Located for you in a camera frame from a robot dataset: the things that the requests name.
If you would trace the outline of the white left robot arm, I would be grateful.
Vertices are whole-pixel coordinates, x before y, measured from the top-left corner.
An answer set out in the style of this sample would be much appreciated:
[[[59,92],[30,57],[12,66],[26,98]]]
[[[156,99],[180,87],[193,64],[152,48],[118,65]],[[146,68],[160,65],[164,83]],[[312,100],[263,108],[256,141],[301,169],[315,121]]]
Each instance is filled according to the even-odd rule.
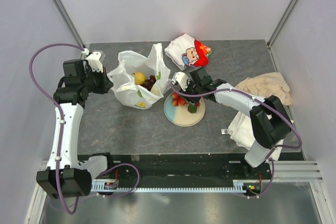
[[[111,178],[115,173],[109,153],[93,154],[83,164],[77,154],[79,126],[89,94],[105,94],[113,86],[102,62],[92,57],[68,60],[63,70],[53,95],[60,106],[55,109],[53,147],[46,170],[36,175],[38,185],[53,199],[87,196],[96,177]]]

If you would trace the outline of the red fake strawberries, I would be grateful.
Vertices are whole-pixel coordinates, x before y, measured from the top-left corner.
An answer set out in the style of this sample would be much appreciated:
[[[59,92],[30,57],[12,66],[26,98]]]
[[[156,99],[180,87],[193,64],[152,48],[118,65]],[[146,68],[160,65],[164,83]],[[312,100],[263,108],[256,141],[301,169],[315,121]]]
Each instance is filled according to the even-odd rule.
[[[176,92],[173,92],[171,97],[173,106],[184,106],[187,104],[187,102]]]

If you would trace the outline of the yellow fake pear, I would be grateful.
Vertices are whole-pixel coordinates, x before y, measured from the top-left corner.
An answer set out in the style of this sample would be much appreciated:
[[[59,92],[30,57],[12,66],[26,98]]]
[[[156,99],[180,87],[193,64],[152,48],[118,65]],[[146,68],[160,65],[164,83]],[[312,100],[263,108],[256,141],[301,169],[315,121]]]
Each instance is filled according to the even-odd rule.
[[[134,72],[132,74],[132,76],[134,78],[134,83],[136,85],[140,85],[141,86],[145,82],[145,80],[146,80],[146,76],[142,72]]]

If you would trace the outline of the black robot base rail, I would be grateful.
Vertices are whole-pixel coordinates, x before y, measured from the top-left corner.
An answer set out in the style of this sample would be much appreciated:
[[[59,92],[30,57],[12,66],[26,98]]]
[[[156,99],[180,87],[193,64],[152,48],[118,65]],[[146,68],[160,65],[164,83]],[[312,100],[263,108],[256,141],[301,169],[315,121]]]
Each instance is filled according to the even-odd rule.
[[[236,180],[271,178],[271,167],[264,163],[251,172],[242,165],[243,154],[150,154],[110,155],[108,167],[122,163],[105,178],[117,178],[123,186],[202,185],[230,186]]]

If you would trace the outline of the white printed plastic bag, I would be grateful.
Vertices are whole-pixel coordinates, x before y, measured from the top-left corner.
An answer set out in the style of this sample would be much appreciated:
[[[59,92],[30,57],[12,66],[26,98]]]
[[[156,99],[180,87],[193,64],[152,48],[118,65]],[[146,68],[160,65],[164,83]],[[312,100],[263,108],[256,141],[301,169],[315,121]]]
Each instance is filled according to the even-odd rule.
[[[108,73],[118,101],[145,110],[163,98],[171,71],[164,63],[161,43],[154,44],[147,57],[131,50],[122,51],[118,61],[118,67]]]

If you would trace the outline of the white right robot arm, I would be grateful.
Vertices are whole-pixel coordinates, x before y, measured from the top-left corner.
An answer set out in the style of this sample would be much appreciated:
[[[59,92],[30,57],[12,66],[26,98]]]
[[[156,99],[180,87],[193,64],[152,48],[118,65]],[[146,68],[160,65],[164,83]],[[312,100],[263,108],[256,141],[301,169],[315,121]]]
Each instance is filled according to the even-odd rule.
[[[203,67],[189,73],[177,72],[172,82],[180,86],[183,97],[193,104],[202,97],[230,106],[250,118],[255,141],[240,166],[245,178],[254,178],[259,173],[259,166],[267,159],[271,149],[292,130],[285,107],[274,95],[253,97],[222,79],[213,80]]]

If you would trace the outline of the purple fake grapes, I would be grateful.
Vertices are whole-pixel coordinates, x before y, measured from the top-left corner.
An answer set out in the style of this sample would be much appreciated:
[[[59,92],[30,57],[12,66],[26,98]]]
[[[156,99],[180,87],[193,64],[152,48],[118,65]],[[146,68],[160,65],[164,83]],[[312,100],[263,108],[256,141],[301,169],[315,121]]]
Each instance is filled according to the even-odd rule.
[[[155,83],[156,83],[155,75],[150,75],[150,77],[146,79],[145,82],[141,86],[146,88],[148,91],[151,91]]]

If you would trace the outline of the yellow fake fruit piece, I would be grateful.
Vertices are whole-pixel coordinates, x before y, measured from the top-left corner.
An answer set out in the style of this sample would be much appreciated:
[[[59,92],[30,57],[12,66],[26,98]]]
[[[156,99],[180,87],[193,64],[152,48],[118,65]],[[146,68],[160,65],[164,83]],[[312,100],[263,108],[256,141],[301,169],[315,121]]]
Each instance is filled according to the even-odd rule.
[[[151,88],[151,93],[152,93],[153,95],[156,95],[156,96],[160,96],[160,95],[161,95],[161,93],[160,93],[160,89],[159,89],[158,87],[156,87],[156,86],[153,86],[153,87]]]

